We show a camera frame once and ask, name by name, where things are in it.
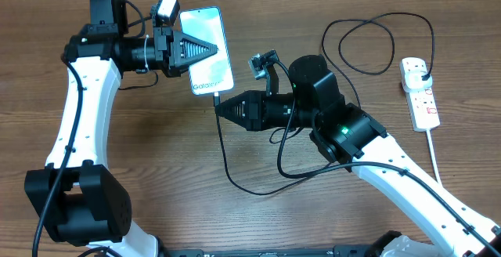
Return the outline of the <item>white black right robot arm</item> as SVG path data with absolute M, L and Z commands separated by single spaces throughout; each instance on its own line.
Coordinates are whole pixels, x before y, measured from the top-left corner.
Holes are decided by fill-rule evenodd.
M 287 69 L 292 91 L 249 90 L 215 100 L 217 118 L 247 131 L 310 128 L 310 139 L 328 165 L 280 175 L 300 182 L 345 169 L 393 202 L 430 239 L 421 255 L 498 256 L 500 227 L 467 207 L 430 177 L 398 145 L 387 129 L 353 103 L 346 103 L 336 76 L 321 55 L 296 59 Z

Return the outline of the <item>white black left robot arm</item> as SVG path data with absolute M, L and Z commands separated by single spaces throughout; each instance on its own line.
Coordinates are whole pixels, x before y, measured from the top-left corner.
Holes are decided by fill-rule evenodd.
M 166 256 L 161 239 L 133 221 L 131 198 L 109 170 L 111 109 L 124 72 L 176 78 L 218 47 L 173 29 L 178 0 L 153 6 L 151 37 L 132 36 L 129 6 L 129 0 L 90 0 L 90 22 L 61 56 L 68 89 L 56 142 L 45 167 L 26 174 L 24 190 L 38 214 L 37 235 L 83 246 L 88 254 Z

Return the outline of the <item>blue Galaxy smartphone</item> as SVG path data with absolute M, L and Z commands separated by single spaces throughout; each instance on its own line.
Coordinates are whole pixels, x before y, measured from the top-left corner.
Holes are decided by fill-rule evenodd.
M 184 34 L 216 47 L 215 54 L 189 66 L 193 94 L 232 89 L 234 80 L 221 10 L 217 6 L 185 10 L 180 14 L 180 24 Z

